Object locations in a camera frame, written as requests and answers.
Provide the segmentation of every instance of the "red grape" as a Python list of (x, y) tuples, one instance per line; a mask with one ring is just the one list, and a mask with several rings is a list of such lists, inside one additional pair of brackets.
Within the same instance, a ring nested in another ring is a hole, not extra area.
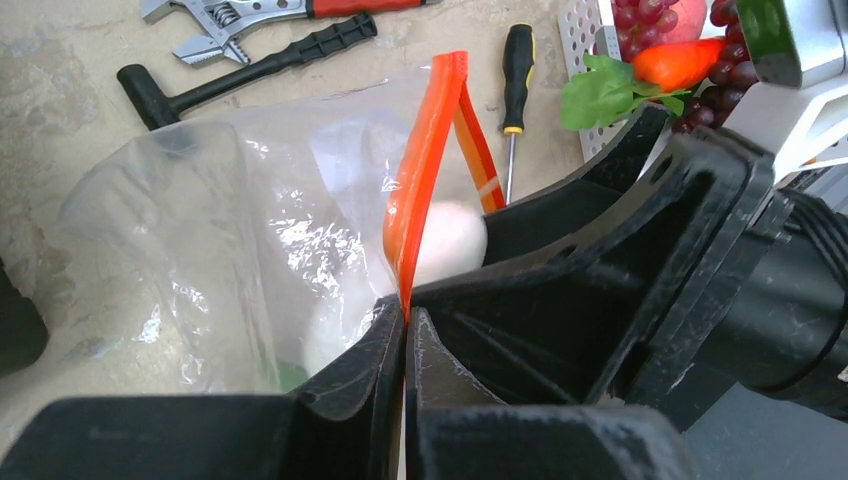
[(630, 30), (619, 30), (616, 33), (618, 34), (618, 48), (621, 50), (629, 49), (630, 45), (633, 44), (633, 33)]
[(633, 7), (621, 7), (615, 12), (615, 26), (619, 30), (630, 30), (639, 23), (636, 9)]
[(686, 115), (704, 107), (706, 107), (706, 105), (704, 105), (704, 102), (702, 102), (700, 98), (693, 98), (689, 101), (689, 105), (686, 106)]
[(721, 10), (721, 8), (716, 8), (715, 5), (713, 5), (713, 9), (710, 12), (710, 23), (716, 27), (723, 27), (727, 25), (727, 20), (724, 18), (724, 15), (722, 15)]
[(725, 112), (731, 112), (736, 105), (739, 104), (739, 101), (742, 100), (742, 97), (745, 95), (745, 92), (736, 88), (728, 88), (724, 91), (724, 94), (721, 96), (721, 110)]
[(725, 86), (730, 83), (729, 75), (733, 70), (733, 63), (726, 60), (719, 60), (710, 68), (710, 81), (718, 86)]
[(713, 110), (717, 110), (721, 105), (721, 94), (721, 87), (717, 87), (715, 85), (707, 87), (703, 92), (701, 92), (701, 103)]
[(713, 123), (712, 123), (712, 125), (710, 125), (710, 128), (715, 129), (715, 128), (721, 127), (722, 125), (724, 125), (724, 122), (727, 121), (727, 117), (729, 117), (729, 116), (730, 116), (730, 114), (727, 113), (727, 112), (719, 113), (718, 115), (716, 115), (716, 118), (715, 118), (715, 120), (713, 120)]
[(639, 55), (639, 52), (641, 52), (641, 51), (642, 51), (642, 49), (639, 48), (638, 45), (636, 45), (636, 42), (633, 42), (633, 43), (630, 44), (630, 46), (628, 48), (626, 48), (626, 49), (622, 48), (621, 49), (621, 61), (629, 63), (634, 58), (636, 58), (636, 55)]
[(692, 125), (710, 126), (715, 120), (715, 113), (713, 113), (711, 108), (703, 107), (693, 110), (692, 113), (686, 116), (686, 120)]
[(750, 60), (751, 57), (748, 55), (748, 49), (745, 47), (744, 43), (731, 43), (724, 47), (724, 50), (721, 51), (721, 59), (727, 60), (728, 62), (739, 63), (744, 62), (745, 60)]
[(747, 90), (751, 88), (751, 85), (760, 81), (757, 78), (757, 70), (754, 68), (754, 63), (750, 60), (733, 67), (728, 78), (731, 85), (742, 90)]
[(721, 16), (727, 22), (727, 25), (739, 23), (739, 10), (736, 8), (735, 1), (724, 2), (721, 6)]
[(727, 30), (724, 32), (724, 36), (727, 37), (728, 43), (745, 43), (745, 36), (742, 34), (742, 24), (740, 23), (728, 25)]
[(678, 118), (671, 125), (671, 131), (674, 133), (692, 133), (692, 130), (695, 129), (695, 126), (689, 123), (689, 121), (685, 118)]
[(657, 30), (661, 33), (668, 33), (674, 30), (677, 26), (677, 12), (674, 10), (666, 10), (663, 12), (659, 20), (657, 20)]
[(636, 45), (642, 49), (652, 47), (660, 38), (660, 32), (656, 27), (642, 27), (636, 32)]
[(640, 0), (636, 12), (644, 25), (653, 25), (662, 16), (664, 0)]

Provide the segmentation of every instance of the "screwdriver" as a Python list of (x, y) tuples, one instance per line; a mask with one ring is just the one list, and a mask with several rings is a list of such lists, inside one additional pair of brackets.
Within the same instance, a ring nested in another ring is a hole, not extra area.
[(512, 176), (515, 171), (515, 140), (524, 133), (524, 105), (536, 63), (536, 39), (533, 27), (518, 23), (509, 29), (504, 47), (504, 115), (503, 132), (509, 136), (509, 173), (506, 180), (506, 203), (512, 201)]

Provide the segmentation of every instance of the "carrot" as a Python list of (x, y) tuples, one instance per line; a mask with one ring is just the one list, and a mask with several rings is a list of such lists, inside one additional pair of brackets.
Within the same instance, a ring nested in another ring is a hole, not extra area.
[(642, 50), (630, 64), (636, 80), (657, 84), (663, 93), (688, 90), (707, 78), (725, 45), (724, 37), (657, 45)]

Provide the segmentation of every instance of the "yellow screwdriver handle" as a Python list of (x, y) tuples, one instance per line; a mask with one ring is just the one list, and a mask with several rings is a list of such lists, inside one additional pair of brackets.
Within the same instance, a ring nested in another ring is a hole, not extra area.
[(524, 132), (524, 105), (533, 78), (533, 66), (536, 64), (536, 39), (533, 27), (526, 23), (513, 25), (509, 29), (504, 47), (504, 116), (505, 135), (520, 135)]

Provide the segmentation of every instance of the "bunch of grapes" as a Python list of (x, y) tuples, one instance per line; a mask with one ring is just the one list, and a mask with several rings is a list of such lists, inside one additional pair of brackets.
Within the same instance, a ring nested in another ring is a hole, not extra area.
[(721, 127), (745, 92), (759, 81), (745, 46), (736, 0), (715, 0), (710, 22), (717, 27), (727, 27), (727, 46), (721, 52), (721, 59), (710, 70), (709, 78), (713, 85), (704, 89), (699, 98), (694, 98), (672, 126), (678, 133), (689, 133), (698, 125)]
[(630, 62), (642, 50), (654, 46), (660, 35), (677, 26), (677, 12), (670, 6), (680, 0), (613, 0), (612, 12), (621, 60)]

